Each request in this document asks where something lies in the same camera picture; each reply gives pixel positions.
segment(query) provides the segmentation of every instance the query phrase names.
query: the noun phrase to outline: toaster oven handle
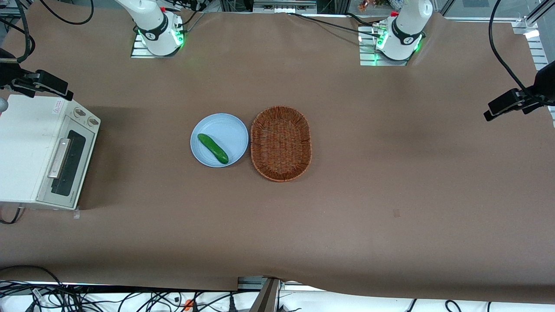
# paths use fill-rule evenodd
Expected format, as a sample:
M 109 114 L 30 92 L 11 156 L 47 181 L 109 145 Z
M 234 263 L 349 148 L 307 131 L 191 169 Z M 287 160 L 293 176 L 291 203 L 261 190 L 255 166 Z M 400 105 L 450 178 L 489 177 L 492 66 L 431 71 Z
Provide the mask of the toaster oven handle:
M 59 179 L 70 145 L 71 145 L 71 139 L 62 138 L 58 142 L 58 147 L 56 148 L 56 153 L 54 154 L 54 160 L 52 160 L 50 171 L 48 171 L 49 178 Z

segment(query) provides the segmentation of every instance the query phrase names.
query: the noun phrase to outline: cucumber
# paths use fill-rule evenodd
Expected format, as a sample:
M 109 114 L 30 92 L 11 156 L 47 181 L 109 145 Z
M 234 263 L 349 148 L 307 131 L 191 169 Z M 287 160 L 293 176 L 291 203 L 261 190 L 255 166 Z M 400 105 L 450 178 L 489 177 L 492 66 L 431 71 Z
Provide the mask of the cucumber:
M 216 156 L 216 159 L 219 162 L 223 163 L 224 165 L 229 162 L 228 155 L 221 147 L 216 144 L 216 142 L 214 142 L 214 140 L 212 140 L 211 137 L 204 133 L 199 133 L 196 137 L 199 138 L 199 141 L 204 146 L 206 146 L 206 148 L 208 148 L 208 150 L 211 151 L 214 156 Z

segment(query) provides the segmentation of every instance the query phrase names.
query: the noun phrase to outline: oval wicker basket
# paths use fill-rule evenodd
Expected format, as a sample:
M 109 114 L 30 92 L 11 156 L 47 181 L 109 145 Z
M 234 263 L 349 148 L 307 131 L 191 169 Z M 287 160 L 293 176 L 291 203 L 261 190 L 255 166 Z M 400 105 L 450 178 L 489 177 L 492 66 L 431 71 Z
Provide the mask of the oval wicker basket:
M 287 182 L 305 173 L 312 161 L 309 123 L 296 109 L 274 106 L 254 119 L 250 155 L 264 177 Z

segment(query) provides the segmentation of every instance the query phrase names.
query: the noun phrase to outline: cable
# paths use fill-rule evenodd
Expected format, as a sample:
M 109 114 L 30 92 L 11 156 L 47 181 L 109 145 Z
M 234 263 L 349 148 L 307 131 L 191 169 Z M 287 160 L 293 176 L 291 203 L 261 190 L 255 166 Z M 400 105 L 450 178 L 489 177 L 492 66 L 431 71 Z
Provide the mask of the cable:
M 22 56 L 17 58 L 18 63 L 22 63 L 31 54 L 31 39 L 29 35 L 29 26 L 27 25 L 27 17 L 25 16 L 25 11 L 23 10 L 23 4 L 20 0 L 16 0 L 17 9 L 19 10 L 19 15 L 21 15 L 21 22 L 23 23 L 23 33 L 25 34 L 25 52 Z
M 237 312 L 237 307 L 235 306 L 235 298 L 233 298 L 233 293 L 229 297 L 229 309 L 228 312 Z
M 16 17 L 16 16 L 14 16 L 14 15 L 7 15 L 7 16 L 5 16 L 3 19 L 4 19 L 4 21 L 8 21 L 8 19 L 9 19 L 9 22 L 13 24 L 13 22 L 15 22 L 16 20 L 18 20 L 19 17 Z M 8 32 L 8 31 L 9 31 L 9 26 L 6 25 L 6 24 L 4 24 L 4 29 L 6 30 L 6 32 Z
M 347 12 L 347 13 L 345 13 L 345 15 L 356 19 L 357 22 L 363 24 L 364 26 L 372 26 L 372 23 L 368 23 L 368 22 L 365 22 L 365 21 L 361 20 L 358 16 L 354 15 L 353 13 Z
M 193 12 L 193 15 L 191 15 L 191 16 L 189 17 L 189 19 L 188 19 L 186 22 L 184 22 L 184 23 L 182 23 L 182 24 L 179 24 L 178 27 L 181 27 L 181 26 L 183 26 L 183 25 L 187 25 L 187 24 L 193 19 L 193 17 L 195 16 L 195 14 L 196 14 L 196 11 Z
M 56 277 L 56 275 L 54 275 L 54 273 L 52 273 L 49 270 L 43 268 L 42 266 L 28 265 L 28 264 L 12 265 L 12 266 L 7 266 L 5 268 L 1 268 L 0 272 L 5 271 L 5 270 L 9 270 L 9 269 L 38 269 L 38 270 L 41 270 L 41 271 L 44 271 L 44 272 L 48 273 L 48 275 L 50 275 L 56 281 L 56 283 L 58 283 L 58 285 L 63 286 L 62 282 Z
M 322 10 L 320 10 L 320 12 L 318 12 L 318 14 L 322 13 L 323 11 L 325 11 L 327 9 L 327 7 L 333 2 L 334 0 L 330 0 L 326 6 L 324 8 L 322 8 Z
M 16 215 L 13 216 L 13 219 L 12 219 L 11 221 L 8 222 L 8 221 L 4 221 L 4 220 L 0 219 L 0 223 L 2 223 L 2 224 L 8 224 L 8 225 L 9 225 L 9 224 L 14 224 L 14 223 L 17 221 L 17 218 L 19 217 L 19 213 L 21 212 L 21 210 L 22 210 L 22 208 L 21 208 L 21 207 L 18 207 L 17 210 L 16 210 Z
M 418 300 L 418 299 L 413 299 L 413 300 L 412 300 L 411 305 L 408 307 L 407 312 L 412 312 L 412 308 L 415 307 L 416 300 Z
M 507 73 L 509 73 L 509 75 L 511 76 L 511 78 L 513 78 L 513 80 L 518 84 L 518 86 L 522 89 L 522 91 L 529 96 L 530 98 L 532 98 L 534 101 L 537 101 L 538 103 L 542 104 L 542 105 L 547 105 L 547 106 L 555 106 L 555 103 L 549 103 L 549 102 L 545 102 L 543 100 L 541 100 L 540 98 L 536 97 L 535 95 L 533 95 L 528 88 L 526 88 L 524 86 L 524 84 L 520 81 L 520 79 L 518 79 L 518 77 L 514 74 L 513 70 L 509 67 L 509 65 L 507 65 L 507 63 L 503 60 L 503 58 L 501 57 L 501 55 L 499 54 L 499 52 L 497 52 L 497 49 L 495 47 L 495 44 L 493 43 L 493 19 L 495 17 L 495 12 L 497 11 L 497 7 L 499 7 L 499 4 L 501 3 L 501 0 L 497 0 L 495 2 L 495 5 L 493 6 L 493 9 L 491 10 L 491 17 L 490 17 L 490 22 L 488 25 L 488 37 L 490 39 L 490 47 L 493 51 L 493 54 L 495 55 L 495 57 L 497 58 L 497 60 L 501 63 L 501 65 L 503 65 L 503 67 L 505 67 L 505 70 L 507 71 Z
M 29 268 L 29 266 L 8 267 L 8 268 L 0 269 L 0 271 L 4 269 L 10 269 L 10 268 Z M 100 303 L 105 303 L 105 302 L 120 303 L 121 302 L 123 304 L 125 300 L 142 294 L 142 292 L 134 293 L 134 294 L 131 293 L 127 295 L 124 299 L 118 300 L 118 301 L 109 301 L 109 300 L 94 301 L 94 300 L 89 300 L 87 298 L 87 293 L 77 294 L 77 291 L 79 291 L 78 289 L 82 289 L 82 288 L 83 288 L 82 286 L 76 286 L 76 285 L 64 285 L 64 284 L 62 284 L 61 286 L 60 285 L 37 285 L 37 284 L 30 284 L 25 282 L 0 280 L 0 298 L 9 296 L 9 295 L 14 295 L 20 291 L 32 290 L 31 294 L 33 297 L 33 302 L 26 310 L 26 312 L 33 312 L 35 307 L 39 307 L 40 311 L 42 311 L 42 309 L 47 309 L 47 310 L 61 309 L 64 312 L 78 312 L 78 311 L 81 312 L 86 309 L 87 312 L 89 311 L 105 312 L 104 309 L 102 309 L 99 306 Z M 151 303 L 151 305 L 153 305 L 153 300 L 160 300 L 160 299 L 164 299 L 167 301 L 167 299 L 163 297 L 163 295 L 165 294 L 159 294 L 159 293 L 155 293 L 155 294 L 156 296 L 150 298 L 149 301 L 147 301 L 147 303 Z M 46 298 L 49 304 L 45 304 L 46 301 L 41 300 L 41 298 Z M 172 311 L 172 312 L 177 312 L 180 308 L 182 309 L 183 307 L 180 306 L 175 311 Z
M 288 14 L 289 14 L 289 15 L 298 16 L 298 17 L 302 17 L 302 18 L 305 18 L 305 19 L 308 19 L 308 20 L 311 20 L 311 21 L 314 21 L 314 22 L 318 22 L 318 23 L 330 25 L 330 26 L 333 26 L 333 27 L 341 28 L 341 29 L 344 29 L 344 30 L 350 31 L 350 32 L 363 33 L 363 34 L 367 34 L 367 35 L 370 35 L 370 36 L 376 37 L 376 38 L 379 38 L 379 37 L 380 37 L 380 35 L 375 34 L 375 33 L 369 33 L 369 32 L 358 31 L 358 30 L 356 30 L 356 29 L 352 29 L 352 28 L 343 27 L 343 26 L 340 26 L 340 25 L 336 25 L 336 24 L 332 24 L 332 23 L 320 21 L 320 20 L 318 20 L 318 19 L 315 19 L 315 18 L 312 18 L 312 17 L 308 17 L 308 16 L 304 16 L 304 15 L 300 15 L 300 14 L 297 14 L 297 13 L 288 13 Z
M 3 18 L 0 18 L 0 22 L 1 22 L 1 23 L 4 23 L 4 25 L 5 25 L 6 27 L 12 27 L 13 29 L 19 31 L 20 33 L 25 34 L 25 31 L 24 31 L 24 30 L 22 30 L 21 28 L 15 26 L 15 25 L 12 24 L 11 22 L 6 21 L 6 20 L 3 19 Z M 34 39 L 33 39 L 33 37 L 32 37 L 31 35 L 29 35 L 29 39 L 31 39 L 31 51 L 29 51 L 29 55 L 31 55 L 31 54 L 33 54 L 33 52 L 34 52 L 34 49 L 35 49 L 36 44 L 35 44 L 35 41 L 34 41 Z
M 193 27 L 195 27 L 195 25 L 199 22 L 199 20 L 204 16 L 204 14 L 206 13 L 201 13 L 201 15 L 199 16 L 199 18 L 196 19 L 196 21 L 193 23 L 193 25 L 191 25 L 191 27 L 189 29 L 187 29 L 185 32 L 188 33 L 191 30 L 193 30 Z
M 454 312 L 453 310 L 449 309 L 449 303 L 454 304 L 454 305 L 457 307 L 458 312 L 462 312 L 462 311 L 461 311 L 461 307 L 458 306 L 458 304 L 457 304 L 456 302 L 454 302 L 453 300 L 447 300 L 447 301 L 445 302 L 445 309 L 446 309 L 447 311 L 449 311 L 449 312 Z
M 50 13 L 52 13 L 52 15 L 56 16 L 60 21 L 62 21 L 62 22 L 64 22 L 64 23 L 68 23 L 68 24 L 70 24 L 70 25 L 83 25 L 83 24 L 88 23 L 88 22 L 90 21 L 90 19 L 93 18 L 93 14 L 94 14 L 94 3 L 93 3 L 93 0 L 90 0 L 90 15 L 89 15 L 89 17 L 87 17 L 86 20 L 84 20 L 84 21 L 82 21 L 82 22 L 71 22 L 71 21 L 68 21 L 67 19 L 65 19 L 65 18 L 63 18 L 63 17 L 57 15 L 56 12 L 54 12 L 54 11 L 44 2 L 44 0 L 39 0 L 39 1 L 44 5 L 44 7 L 45 7 L 48 11 L 50 11 Z
M 208 308 L 211 304 L 214 304 L 214 303 L 220 301 L 221 299 L 225 299 L 225 298 L 227 298 L 227 297 L 229 297 L 229 296 L 233 296 L 233 295 L 236 295 L 236 294 L 247 293 L 247 292 L 248 292 L 248 290 L 241 290 L 241 291 L 235 291 L 234 293 L 229 293 L 229 294 L 227 294 L 227 295 L 225 295 L 225 296 L 221 296 L 220 298 L 217 298 L 217 299 L 213 300 L 211 303 L 208 303 L 208 304 L 206 304 L 204 307 L 200 308 L 198 312 L 201 312 L 202 310 Z
M 132 298 L 131 295 L 133 295 L 133 293 L 128 294 L 127 296 L 125 296 L 125 297 L 123 298 L 122 302 L 119 304 L 118 312 L 121 312 L 123 303 L 124 303 L 127 299 Z

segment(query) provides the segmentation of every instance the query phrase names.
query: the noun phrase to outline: plate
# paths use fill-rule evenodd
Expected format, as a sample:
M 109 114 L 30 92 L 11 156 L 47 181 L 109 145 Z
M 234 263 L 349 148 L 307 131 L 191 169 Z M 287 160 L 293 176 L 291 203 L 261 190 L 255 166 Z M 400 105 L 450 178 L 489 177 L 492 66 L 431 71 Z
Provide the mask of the plate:
M 197 135 L 204 133 L 214 140 L 228 155 L 229 162 L 223 164 L 204 146 Z M 201 120 L 191 134 L 191 151 L 201 163 L 214 168 L 229 166 L 245 154 L 249 145 L 249 132 L 241 119 L 230 114 L 213 114 Z

